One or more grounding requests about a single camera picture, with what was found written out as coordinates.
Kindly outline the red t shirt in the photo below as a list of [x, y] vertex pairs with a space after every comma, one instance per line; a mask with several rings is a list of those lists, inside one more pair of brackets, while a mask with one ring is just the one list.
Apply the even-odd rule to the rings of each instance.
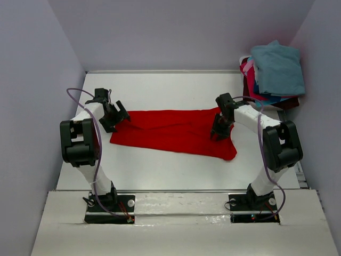
[[231, 161], [237, 150], [230, 138], [210, 138], [219, 108], [204, 110], [130, 111], [130, 121], [116, 125], [110, 143], [176, 153], [216, 157]]

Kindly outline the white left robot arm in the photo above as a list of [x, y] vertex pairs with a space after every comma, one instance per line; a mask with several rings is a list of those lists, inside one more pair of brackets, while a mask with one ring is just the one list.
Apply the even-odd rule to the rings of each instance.
[[80, 89], [91, 99], [79, 103], [71, 94], [76, 88], [68, 88], [67, 94], [82, 111], [74, 118], [60, 123], [61, 152], [64, 162], [76, 168], [89, 183], [92, 195], [85, 202], [90, 207], [100, 207], [111, 212], [119, 203], [117, 190], [101, 166], [102, 138], [100, 127], [106, 133], [117, 132], [116, 125], [131, 120], [120, 101], [111, 102], [111, 90], [99, 88], [94, 94]]

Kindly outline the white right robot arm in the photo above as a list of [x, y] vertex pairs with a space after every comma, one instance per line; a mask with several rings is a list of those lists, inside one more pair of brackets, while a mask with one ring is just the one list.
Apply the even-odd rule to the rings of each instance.
[[215, 115], [210, 137], [216, 141], [228, 139], [232, 126], [239, 123], [255, 132], [263, 159], [263, 167], [256, 179], [248, 185], [241, 198], [231, 198], [231, 210], [243, 207], [257, 211], [268, 203], [283, 174], [303, 158], [296, 125], [281, 122], [254, 109], [245, 98], [235, 101], [229, 93], [216, 98], [220, 113]]

